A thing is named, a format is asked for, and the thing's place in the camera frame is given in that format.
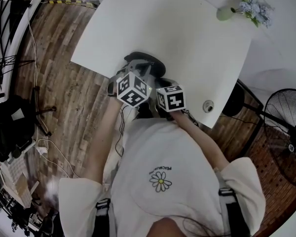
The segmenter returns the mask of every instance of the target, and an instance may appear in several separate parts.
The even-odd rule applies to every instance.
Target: flower vase
[[[230,7],[223,7],[217,10],[217,19],[220,21],[225,21],[233,17],[235,10]]]

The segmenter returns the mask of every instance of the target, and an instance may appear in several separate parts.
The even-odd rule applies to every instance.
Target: daisy print
[[[157,173],[151,176],[149,180],[152,183],[152,186],[155,187],[156,192],[166,191],[172,185],[172,182],[166,180],[166,173],[162,172],[162,174],[158,171]]]

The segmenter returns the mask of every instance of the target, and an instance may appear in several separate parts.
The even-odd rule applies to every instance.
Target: shoulder strap buckle
[[[95,208],[97,209],[97,216],[107,215],[110,208],[110,203],[111,203],[110,198],[105,198],[97,202],[97,205],[95,206]]]
[[[235,191],[229,187],[220,188],[219,196],[222,196],[222,197],[235,196]]]

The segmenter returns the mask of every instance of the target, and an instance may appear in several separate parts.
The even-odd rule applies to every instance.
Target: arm
[[[181,111],[171,112],[170,114],[179,127],[187,132],[199,145],[212,168],[218,168],[219,171],[222,171],[229,164],[215,141],[195,126],[186,115]]]
[[[84,178],[102,183],[103,171],[113,140],[114,127],[122,103],[111,97],[108,107],[91,142]]]

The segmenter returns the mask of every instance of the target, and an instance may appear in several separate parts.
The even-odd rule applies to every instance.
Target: chair leg
[[[42,127],[42,125],[39,123],[37,118],[34,118],[34,123],[38,126],[38,128],[43,132],[43,134],[45,136],[51,136],[51,132],[46,133],[46,131],[44,130],[44,128]]]
[[[32,106],[32,109],[33,111],[36,113],[37,111],[37,105],[36,105],[36,102],[38,101],[38,93],[39,93],[39,87],[34,87],[32,89],[32,96],[31,96],[31,106]]]
[[[40,115],[43,113],[55,112],[55,111],[57,111],[57,108],[56,108],[56,106],[53,106],[52,108],[48,108],[46,110],[41,110],[41,111],[35,112],[35,115]]]

